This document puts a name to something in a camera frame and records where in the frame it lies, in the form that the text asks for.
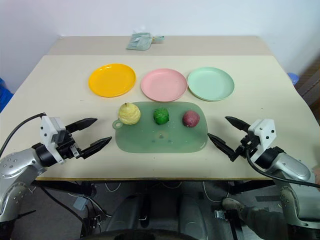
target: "fake fruit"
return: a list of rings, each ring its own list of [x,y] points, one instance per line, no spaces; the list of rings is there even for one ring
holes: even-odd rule
[[[182,118],[183,125],[188,128],[195,127],[199,123],[199,120],[199,114],[192,110],[187,111]]]
[[[123,124],[136,124],[141,117],[141,113],[139,108],[134,105],[133,103],[125,103],[121,105],[119,112],[118,112],[118,118]]]
[[[156,124],[161,125],[169,121],[169,112],[166,108],[161,107],[153,112],[153,119]]]

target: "green lime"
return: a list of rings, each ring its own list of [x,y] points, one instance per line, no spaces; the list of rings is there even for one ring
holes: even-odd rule
[[[153,112],[153,119],[156,122],[156,124],[165,124],[169,121],[169,112],[166,108],[161,107],[157,108]]]

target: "yellow plate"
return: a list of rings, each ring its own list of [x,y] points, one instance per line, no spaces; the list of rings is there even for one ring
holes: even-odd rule
[[[102,97],[116,97],[133,88],[135,71],[124,64],[112,63],[96,69],[89,78],[89,88]]]

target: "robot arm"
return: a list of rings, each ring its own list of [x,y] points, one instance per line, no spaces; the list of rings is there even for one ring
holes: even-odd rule
[[[102,138],[81,150],[72,133],[89,127],[97,119],[85,118],[64,126],[57,117],[41,117],[43,143],[11,153],[0,160],[0,238],[10,239],[14,222],[19,218],[21,202],[31,183],[56,163],[65,159],[88,158],[106,146],[111,137]]]
[[[238,156],[259,173],[272,176],[280,189],[282,210],[289,229],[313,231],[320,229],[320,193],[314,184],[315,175],[300,160],[286,154],[281,148],[269,148],[276,138],[272,119],[257,120],[252,125],[235,117],[225,117],[234,127],[247,133],[241,145],[233,151],[219,137],[208,133],[214,145],[233,162]]]

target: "translucent green tray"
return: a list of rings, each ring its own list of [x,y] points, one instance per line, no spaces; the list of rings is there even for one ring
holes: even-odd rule
[[[129,153],[193,153],[206,146],[207,122],[196,104],[152,101],[133,103],[139,107],[141,118],[137,124],[123,124],[115,129],[115,141],[121,150]],[[163,125],[155,123],[153,113],[157,108],[168,109],[169,122]],[[195,127],[185,127],[182,123],[183,115],[188,110],[193,110],[200,116]]]

